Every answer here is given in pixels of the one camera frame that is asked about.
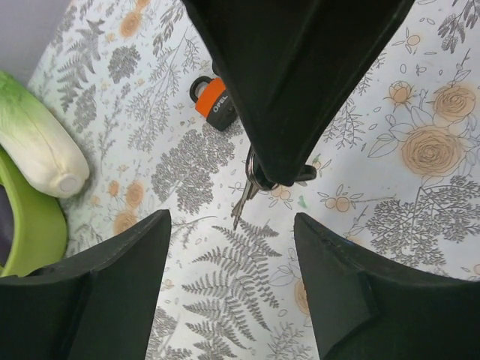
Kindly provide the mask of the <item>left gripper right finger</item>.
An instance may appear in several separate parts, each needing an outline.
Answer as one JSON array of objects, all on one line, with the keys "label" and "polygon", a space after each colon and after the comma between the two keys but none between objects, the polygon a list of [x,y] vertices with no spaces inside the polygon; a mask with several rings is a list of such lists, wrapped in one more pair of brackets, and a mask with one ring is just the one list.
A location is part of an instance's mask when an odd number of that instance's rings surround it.
[{"label": "left gripper right finger", "polygon": [[294,239],[321,359],[477,359],[479,283],[420,271],[305,213]]}]

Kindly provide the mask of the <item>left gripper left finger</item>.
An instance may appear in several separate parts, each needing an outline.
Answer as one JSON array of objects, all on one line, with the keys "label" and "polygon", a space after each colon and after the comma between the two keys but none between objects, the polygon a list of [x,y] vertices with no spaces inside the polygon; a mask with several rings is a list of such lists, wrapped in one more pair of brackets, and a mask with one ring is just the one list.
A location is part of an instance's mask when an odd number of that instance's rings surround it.
[{"label": "left gripper left finger", "polygon": [[158,210],[51,265],[1,279],[3,359],[144,359],[171,236]]}]

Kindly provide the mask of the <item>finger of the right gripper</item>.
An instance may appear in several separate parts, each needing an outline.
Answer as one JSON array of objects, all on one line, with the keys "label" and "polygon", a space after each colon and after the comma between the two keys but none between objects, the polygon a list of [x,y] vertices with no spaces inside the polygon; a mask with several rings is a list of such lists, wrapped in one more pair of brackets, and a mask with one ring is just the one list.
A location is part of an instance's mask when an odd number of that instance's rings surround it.
[{"label": "finger of the right gripper", "polygon": [[184,4],[263,172],[286,186],[412,5],[399,0]]}]

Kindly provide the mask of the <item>orange padlock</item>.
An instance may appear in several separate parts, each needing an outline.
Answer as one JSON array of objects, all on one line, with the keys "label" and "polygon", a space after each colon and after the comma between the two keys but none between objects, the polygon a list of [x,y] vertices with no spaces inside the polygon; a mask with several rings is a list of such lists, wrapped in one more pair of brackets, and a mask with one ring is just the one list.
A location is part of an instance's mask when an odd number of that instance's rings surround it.
[{"label": "orange padlock", "polygon": [[225,131],[237,117],[237,112],[220,77],[200,76],[189,90],[196,111],[216,130]]}]

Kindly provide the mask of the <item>silver key bunch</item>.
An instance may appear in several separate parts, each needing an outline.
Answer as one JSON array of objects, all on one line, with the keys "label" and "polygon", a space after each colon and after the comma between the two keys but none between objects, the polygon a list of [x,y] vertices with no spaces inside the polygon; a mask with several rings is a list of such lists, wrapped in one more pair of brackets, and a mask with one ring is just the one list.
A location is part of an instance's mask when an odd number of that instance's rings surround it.
[{"label": "silver key bunch", "polygon": [[259,191],[271,191],[281,185],[267,179],[260,162],[258,161],[256,152],[250,145],[245,161],[246,183],[240,200],[232,209],[231,217],[233,218],[232,229],[237,230],[239,221],[247,201],[252,200]]}]

